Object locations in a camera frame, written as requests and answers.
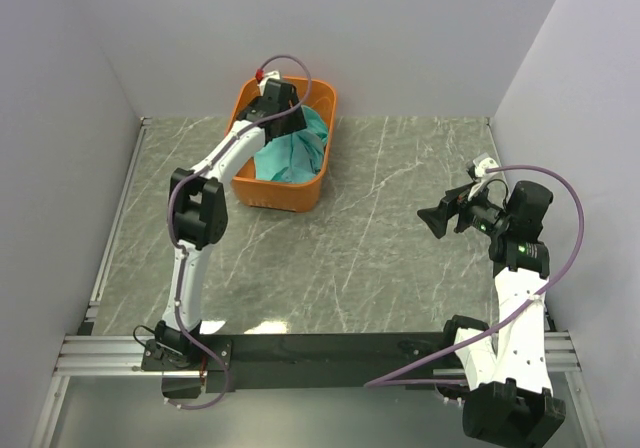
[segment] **teal cloth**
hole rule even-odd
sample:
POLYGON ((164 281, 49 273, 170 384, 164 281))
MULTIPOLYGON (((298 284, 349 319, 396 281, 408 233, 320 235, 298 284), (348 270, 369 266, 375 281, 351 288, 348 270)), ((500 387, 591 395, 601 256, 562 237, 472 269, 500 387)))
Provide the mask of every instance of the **teal cloth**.
POLYGON ((255 154, 256 179, 282 183, 305 183, 322 169, 329 128, 320 115, 302 107, 307 127, 271 140, 255 154))

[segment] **tabletop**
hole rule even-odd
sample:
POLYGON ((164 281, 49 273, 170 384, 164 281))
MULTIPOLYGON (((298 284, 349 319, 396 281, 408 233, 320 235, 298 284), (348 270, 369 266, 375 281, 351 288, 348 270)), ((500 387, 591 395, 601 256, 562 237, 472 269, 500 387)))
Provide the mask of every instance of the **tabletop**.
MULTIPOLYGON (((162 316, 171 173, 207 155, 227 123, 154 118, 143 128, 94 335, 162 316)), ((455 314, 496 321, 488 239, 470 229, 437 240, 416 216, 468 183, 466 163, 484 152, 496 156, 486 118, 338 118, 311 212, 252 208, 225 193, 229 226, 210 259, 203 318, 222 333, 440 331, 455 314)))

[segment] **table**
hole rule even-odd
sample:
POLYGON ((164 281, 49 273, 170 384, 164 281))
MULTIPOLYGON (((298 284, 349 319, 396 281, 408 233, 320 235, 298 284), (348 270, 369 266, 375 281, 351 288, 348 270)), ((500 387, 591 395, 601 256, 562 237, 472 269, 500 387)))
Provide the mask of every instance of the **table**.
MULTIPOLYGON (((170 175, 208 154, 227 122, 155 118, 144 128, 94 335, 162 316, 170 175)), ((496 156, 486 118, 339 118, 313 211, 251 208, 226 193, 229 227, 210 261, 203 318, 224 323, 221 333, 440 331, 454 314, 495 322, 488 239, 467 230, 436 240, 416 216, 467 183, 466 162, 483 152, 496 156)))

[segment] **marble surface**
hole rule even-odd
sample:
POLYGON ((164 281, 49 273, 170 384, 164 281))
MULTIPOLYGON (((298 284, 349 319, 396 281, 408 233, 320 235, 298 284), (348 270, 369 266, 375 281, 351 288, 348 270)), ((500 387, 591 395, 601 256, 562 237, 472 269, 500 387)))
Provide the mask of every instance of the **marble surface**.
MULTIPOLYGON (((94 334, 160 319, 173 269, 170 175, 203 158, 226 123, 154 119, 147 128, 94 334)), ((416 216, 467 183, 466 162, 483 152, 495 155, 485 118, 337 120, 313 211, 250 208, 227 193, 229 227, 207 271, 204 319, 231 333, 440 331, 454 314, 495 321, 488 239, 470 229, 436 240, 416 216)))

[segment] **orange bin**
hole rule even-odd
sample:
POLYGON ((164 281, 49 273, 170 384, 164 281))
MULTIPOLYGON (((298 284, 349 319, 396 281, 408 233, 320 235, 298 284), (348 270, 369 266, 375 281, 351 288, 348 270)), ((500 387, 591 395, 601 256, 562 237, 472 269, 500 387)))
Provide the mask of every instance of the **orange bin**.
MULTIPOLYGON (((294 76, 284 78, 296 86, 298 97, 302 98, 307 90, 307 79, 294 76)), ((231 130, 238 113, 259 94, 260 90, 255 79, 251 79, 244 84, 225 135, 231 130)), ((322 178, 324 178, 329 164, 333 125, 336 116, 336 92, 330 84, 320 80, 313 80, 311 94, 305 105, 313 108, 329 127, 329 137, 324 150, 324 161, 320 173, 311 181, 299 184, 256 180, 256 166, 253 158, 251 158, 231 182, 234 193, 245 205, 302 213, 310 211, 318 202, 322 178)))

